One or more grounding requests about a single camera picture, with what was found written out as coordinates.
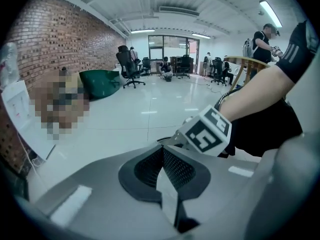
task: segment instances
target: white tiled floor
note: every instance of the white tiled floor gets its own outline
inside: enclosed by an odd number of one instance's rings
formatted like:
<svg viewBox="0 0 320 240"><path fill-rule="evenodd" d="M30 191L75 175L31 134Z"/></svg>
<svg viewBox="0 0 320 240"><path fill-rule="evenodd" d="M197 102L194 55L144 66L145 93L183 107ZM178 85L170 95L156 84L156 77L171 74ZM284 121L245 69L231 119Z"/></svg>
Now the white tiled floor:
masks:
<svg viewBox="0 0 320 240"><path fill-rule="evenodd" d="M36 169L42 182L30 171L31 202L93 161L172 136L186 118L195 116L208 104L214 105L229 90L198 75L190 79L174 76L171 82L155 75L140 80L146 85L137 84L136 89L120 88L110 97L90 103L89 117L82 131L68 144L57 145L48 160ZM230 158L258 162L242 150Z"/></svg>

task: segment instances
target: air conditioning vent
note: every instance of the air conditioning vent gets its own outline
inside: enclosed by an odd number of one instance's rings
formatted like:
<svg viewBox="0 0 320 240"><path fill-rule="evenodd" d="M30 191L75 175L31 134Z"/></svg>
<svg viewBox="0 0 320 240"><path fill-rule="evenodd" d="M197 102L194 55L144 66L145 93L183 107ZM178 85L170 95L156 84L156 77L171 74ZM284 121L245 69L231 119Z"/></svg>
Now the air conditioning vent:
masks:
<svg viewBox="0 0 320 240"><path fill-rule="evenodd" d="M170 6L160 6L159 13L174 13L174 14L183 14L192 17L198 17L199 12L195 10L183 9L178 7L170 7Z"/></svg>

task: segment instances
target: forearm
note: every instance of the forearm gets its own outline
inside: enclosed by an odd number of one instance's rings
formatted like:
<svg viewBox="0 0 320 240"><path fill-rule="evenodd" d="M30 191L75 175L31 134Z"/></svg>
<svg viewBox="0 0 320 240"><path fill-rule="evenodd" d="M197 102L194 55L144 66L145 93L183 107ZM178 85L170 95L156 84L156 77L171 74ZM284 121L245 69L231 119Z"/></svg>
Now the forearm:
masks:
<svg viewBox="0 0 320 240"><path fill-rule="evenodd" d="M246 86L223 102L220 112L232 122L270 107L293 86L287 75L274 65L259 72Z"/></svg>
<svg viewBox="0 0 320 240"><path fill-rule="evenodd" d="M267 44L264 41L262 41L261 39L256 39L255 40L255 44L257 46L259 46L260 48L264 49L264 50L267 50L267 51L271 51L272 50L272 47L269 44Z"/></svg>

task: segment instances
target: green board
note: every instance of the green board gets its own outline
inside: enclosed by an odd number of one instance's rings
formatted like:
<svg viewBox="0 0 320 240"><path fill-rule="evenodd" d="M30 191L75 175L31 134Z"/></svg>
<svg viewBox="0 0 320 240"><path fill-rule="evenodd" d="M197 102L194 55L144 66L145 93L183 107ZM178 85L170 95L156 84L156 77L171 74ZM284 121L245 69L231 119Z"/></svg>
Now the green board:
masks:
<svg viewBox="0 0 320 240"><path fill-rule="evenodd" d="M93 69L80 72L79 75L90 100L108 97L120 88L118 71Z"/></svg>

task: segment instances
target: white ceiling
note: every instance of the white ceiling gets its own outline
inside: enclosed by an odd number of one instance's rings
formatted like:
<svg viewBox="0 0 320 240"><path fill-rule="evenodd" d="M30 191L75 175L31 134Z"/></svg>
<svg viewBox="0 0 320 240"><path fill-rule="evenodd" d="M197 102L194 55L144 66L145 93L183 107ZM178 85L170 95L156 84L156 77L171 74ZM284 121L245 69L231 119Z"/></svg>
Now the white ceiling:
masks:
<svg viewBox="0 0 320 240"><path fill-rule="evenodd" d="M198 33L221 37L260 30L270 17L259 4L260 0L81 0L114 25L114 29L129 36L130 31L160 29L179 33ZM267 0L277 14L283 28L290 33L300 17L294 0ZM158 13L160 6L194 10L198 17L176 13Z"/></svg>

